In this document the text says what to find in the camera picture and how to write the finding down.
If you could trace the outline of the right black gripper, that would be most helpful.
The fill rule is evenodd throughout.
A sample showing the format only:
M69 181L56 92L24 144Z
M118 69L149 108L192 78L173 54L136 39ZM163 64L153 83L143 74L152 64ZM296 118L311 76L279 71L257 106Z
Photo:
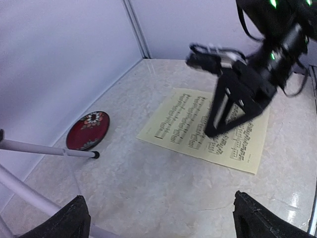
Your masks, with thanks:
M247 57L238 49L191 43L186 65L220 76L205 127L208 137L224 134L258 117L271 103L277 87L246 65ZM227 120L234 105L244 114Z

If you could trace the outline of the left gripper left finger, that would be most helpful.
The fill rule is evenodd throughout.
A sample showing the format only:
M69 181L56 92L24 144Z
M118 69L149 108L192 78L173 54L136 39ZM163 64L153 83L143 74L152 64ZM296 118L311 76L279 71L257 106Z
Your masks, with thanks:
M91 216L85 198L76 196L56 214L21 238L88 238Z

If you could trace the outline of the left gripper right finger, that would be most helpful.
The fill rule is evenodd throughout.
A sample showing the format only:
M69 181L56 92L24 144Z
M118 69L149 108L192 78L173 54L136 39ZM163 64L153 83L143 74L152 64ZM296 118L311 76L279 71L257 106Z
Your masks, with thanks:
M237 191L234 225L238 238L307 238L309 234L282 220L250 195Z

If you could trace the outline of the yellowed sheet music page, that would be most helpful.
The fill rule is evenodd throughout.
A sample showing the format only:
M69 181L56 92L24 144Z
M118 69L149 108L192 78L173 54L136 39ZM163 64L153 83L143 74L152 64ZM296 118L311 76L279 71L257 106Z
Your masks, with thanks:
M210 120L209 92L174 88L137 138L211 163L256 174L260 165L269 109L259 117L224 131L220 116Z

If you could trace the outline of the silver tripod stand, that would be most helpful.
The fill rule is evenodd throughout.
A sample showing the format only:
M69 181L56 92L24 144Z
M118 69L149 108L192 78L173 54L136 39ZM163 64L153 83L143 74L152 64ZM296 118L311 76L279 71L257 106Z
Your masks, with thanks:
M100 238L115 235L102 216L105 204L102 195L105 186L102 180L105 173L102 162L106 158L104 150L108 146L105 137L95 150L101 153L99 159L40 155L1 150L1 165L41 196L53 202L56 208L67 204L77 195L83 195L92 217L93 232ZM9 194L0 212L15 233L29 230L49 215L30 204L5 186Z

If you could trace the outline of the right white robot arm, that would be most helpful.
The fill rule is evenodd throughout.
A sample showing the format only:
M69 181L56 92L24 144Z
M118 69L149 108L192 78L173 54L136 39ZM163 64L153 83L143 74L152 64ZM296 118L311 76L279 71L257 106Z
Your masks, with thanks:
M317 38L317 4L311 0L239 0L236 5L242 27L248 16L262 33L259 50L245 56L193 43L186 58L189 67L218 77L204 129L210 138L261 115Z

